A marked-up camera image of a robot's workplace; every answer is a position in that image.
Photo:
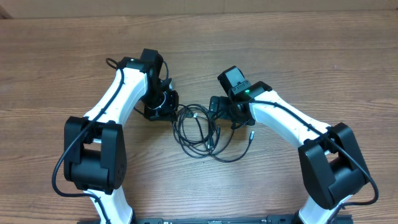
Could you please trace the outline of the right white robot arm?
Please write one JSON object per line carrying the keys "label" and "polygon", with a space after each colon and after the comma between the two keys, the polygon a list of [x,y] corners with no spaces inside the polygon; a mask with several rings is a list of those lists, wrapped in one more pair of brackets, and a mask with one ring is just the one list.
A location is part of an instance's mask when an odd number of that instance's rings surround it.
{"label": "right white robot arm", "polygon": [[294,214],[268,215],[264,223],[352,223],[352,216],[339,212],[369,182],[370,173],[351,128],[305,115],[271,86],[250,83],[236,66],[217,79],[227,95],[211,98],[213,118],[250,126],[262,123],[298,151],[309,197]]}

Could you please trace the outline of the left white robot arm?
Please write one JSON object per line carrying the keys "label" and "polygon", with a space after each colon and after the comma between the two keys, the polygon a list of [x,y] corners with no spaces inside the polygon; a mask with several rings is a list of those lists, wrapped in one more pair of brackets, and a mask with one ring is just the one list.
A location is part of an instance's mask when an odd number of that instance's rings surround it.
{"label": "left white robot arm", "polygon": [[144,104],[149,121],[176,121],[178,93],[172,79],[159,77],[166,64],[156,50],[144,49],[139,58],[124,57],[106,63],[115,69],[114,81],[99,102],[82,117],[71,116],[64,126],[64,152],[52,174],[56,184],[59,168],[64,177],[89,197],[97,223],[133,223],[134,210],[122,187],[127,171],[123,128],[137,102]]}

